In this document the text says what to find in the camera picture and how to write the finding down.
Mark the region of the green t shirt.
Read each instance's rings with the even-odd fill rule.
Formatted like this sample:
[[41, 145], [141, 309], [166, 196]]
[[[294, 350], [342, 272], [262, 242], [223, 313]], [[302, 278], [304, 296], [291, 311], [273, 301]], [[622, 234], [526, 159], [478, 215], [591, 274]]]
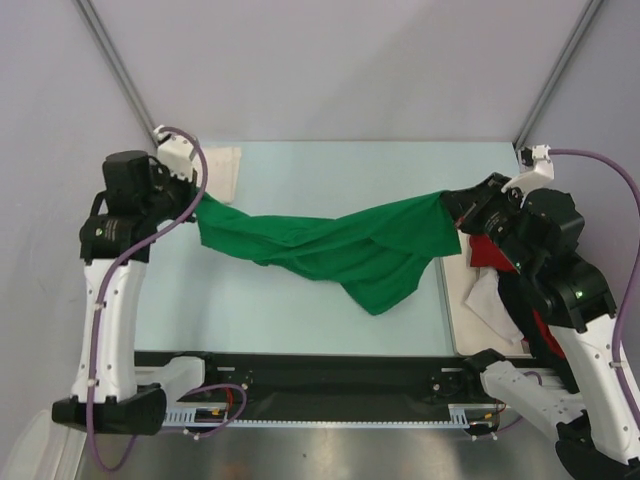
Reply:
[[249, 215], [206, 195], [196, 218], [203, 246], [308, 280], [337, 283], [371, 315], [412, 295], [432, 260], [461, 251], [438, 193], [335, 219]]

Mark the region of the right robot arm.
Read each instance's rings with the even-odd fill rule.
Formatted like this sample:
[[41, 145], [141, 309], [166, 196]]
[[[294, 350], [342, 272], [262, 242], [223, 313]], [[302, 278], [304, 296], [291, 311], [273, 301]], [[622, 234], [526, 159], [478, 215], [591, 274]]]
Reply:
[[446, 191], [441, 200], [456, 228], [483, 234], [515, 270], [514, 305], [540, 316], [558, 342], [581, 397], [527, 378], [493, 349], [481, 351], [461, 376], [473, 401], [505, 401], [554, 444], [574, 479], [636, 479], [639, 389], [620, 380], [627, 370], [614, 331], [621, 319], [602, 272], [576, 252], [584, 228], [570, 194], [538, 188], [525, 193], [494, 173], [482, 183]]

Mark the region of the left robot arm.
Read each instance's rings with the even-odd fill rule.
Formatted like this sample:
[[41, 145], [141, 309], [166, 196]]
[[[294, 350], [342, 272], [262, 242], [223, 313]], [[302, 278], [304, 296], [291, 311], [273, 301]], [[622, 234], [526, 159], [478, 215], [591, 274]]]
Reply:
[[86, 317], [76, 379], [52, 405], [55, 423], [98, 434], [151, 436], [168, 405], [158, 380], [138, 384], [134, 337], [138, 301], [159, 226], [192, 218], [196, 153], [110, 154], [104, 188], [80, 229]]

